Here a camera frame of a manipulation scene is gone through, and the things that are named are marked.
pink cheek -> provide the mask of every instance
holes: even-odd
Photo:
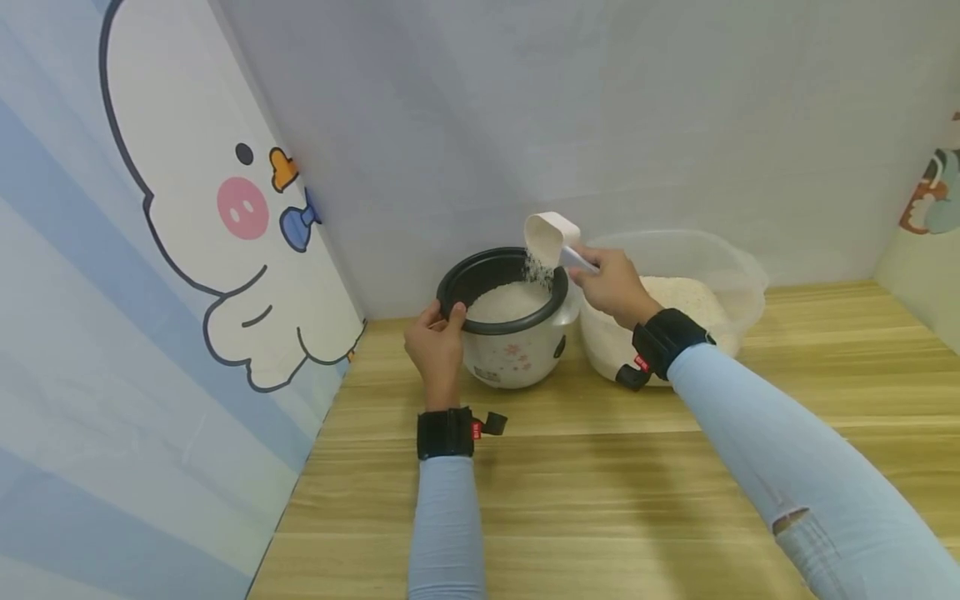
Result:
[[[227,230],[242,240],[255,240],[270,224],[270,209],[263,192],[242,177],[231,177],[220,184],[217,210]]]

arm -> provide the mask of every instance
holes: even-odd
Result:
[[[483,600],[484,573],[473,460],[438,456],[423,461],[407,598]]]
[[[449,323],[434,300],[404,333],[407,353],[423,379],[426,412],[459,408],[461,328],[467,309],[454,306]],[[407,574],[409,600],[485,600],[486,571],[480,506],[468,456],[420,463],[420,491]]]
[[[662,310],[621,251],[581,248],[587,300],[634,329]],[[960,567],[853,446],[773,385],[707,344],[667,372],[724,464],[822,600],[960,598]]]

wall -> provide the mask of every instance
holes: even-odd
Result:
[[[960,352],[960,102],[957,106],[876,279]]]
[[[4,597],[246,593],[363,327],[282,148],[206,3],[0,5]]]
[[[955,0],[218,1],[375,318],[542,210],[869,276],[960,85]]]

white measuring cup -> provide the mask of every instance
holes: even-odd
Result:
[[[527,251],[545,267],[599,271],[573,250],[572,247],[580,243],[580,228],[559,212],[539,212],[527,217],[523,224],[523,239]]]

black wrist band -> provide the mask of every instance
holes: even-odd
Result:
[[[476,419],[469,406],[422,413],[417,417],[417,456],[425,461],[436,456],[473,456],[473,441],[481,433],[503,435],[507,418],[487,414],[487,422]]]
[[[706,329],[676,308],[664,308],[634,328],[634,349],[652,371],[667,381],[670,365],[681,352],[697,344],[716,344]]]

